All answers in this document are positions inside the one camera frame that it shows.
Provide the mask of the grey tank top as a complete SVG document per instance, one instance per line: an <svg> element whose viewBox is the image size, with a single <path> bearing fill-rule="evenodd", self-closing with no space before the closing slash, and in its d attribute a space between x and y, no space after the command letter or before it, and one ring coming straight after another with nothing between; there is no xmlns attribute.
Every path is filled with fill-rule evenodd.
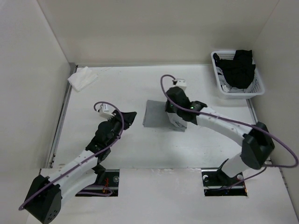
<svg viewBox="0 0 299 224"><path fill-rule="evenodd" d="M143 118L143 126L146 128L160 128L177 132L185 132L187 122L177 117L176 114L168 114L165 111L165 102L147 100Z"/></svg>

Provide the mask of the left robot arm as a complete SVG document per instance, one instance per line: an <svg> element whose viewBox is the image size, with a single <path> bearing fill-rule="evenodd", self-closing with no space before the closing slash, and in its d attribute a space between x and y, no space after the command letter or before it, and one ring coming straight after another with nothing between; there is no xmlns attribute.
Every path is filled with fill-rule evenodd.
<svg viewBox="0 0 299 224"><path fill-rule="evenodd" d="M91 142L73 161L48 176L38 175L31 183L22 209L42 224L51 223L61 207L85 187L100 186L105 180L101 166L111 152L110 147L122 132L133 124L136 112L114 110L98 125Z"/></svg>

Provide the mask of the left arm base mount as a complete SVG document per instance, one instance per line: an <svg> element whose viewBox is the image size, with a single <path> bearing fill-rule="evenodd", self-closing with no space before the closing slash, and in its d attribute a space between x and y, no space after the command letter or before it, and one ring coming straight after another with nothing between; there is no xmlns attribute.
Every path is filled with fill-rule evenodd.
<svg viewBox="0 0 299 224"><path fill-rule="evenodd" d="M120 170L109 169L98 175L95 183L78 192L76 197L117 197L119 191Z"/></svg>

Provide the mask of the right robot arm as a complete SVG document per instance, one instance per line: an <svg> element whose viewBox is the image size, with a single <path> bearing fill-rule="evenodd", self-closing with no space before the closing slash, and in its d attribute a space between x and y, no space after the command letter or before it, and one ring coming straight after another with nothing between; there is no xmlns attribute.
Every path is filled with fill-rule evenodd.
<svg viewBox="0 0 299 224"><path fill-rule="evenodd" d="M220 114L200 101L190 101L180 87L171 87L166 92L165 110L171 123L177 127L187 128L189 123L212 129L236 142L241 151L234 157L226 159L211 175L221 184L229 184L239 173L251 168L259 170L265 166L274 143L265 132L264 123L243 126L221 119Z"/></svg>

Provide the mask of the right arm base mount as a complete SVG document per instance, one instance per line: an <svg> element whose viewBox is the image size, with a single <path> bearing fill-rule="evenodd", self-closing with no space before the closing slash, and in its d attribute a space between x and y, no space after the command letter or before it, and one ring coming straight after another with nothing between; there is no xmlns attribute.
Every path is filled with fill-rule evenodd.
<svg viewBox="0 0 299 224"><path fill-rule="evenodd" d="M228 177L217 169L201 170L205 196L247 196L243 173Z"/></svg>

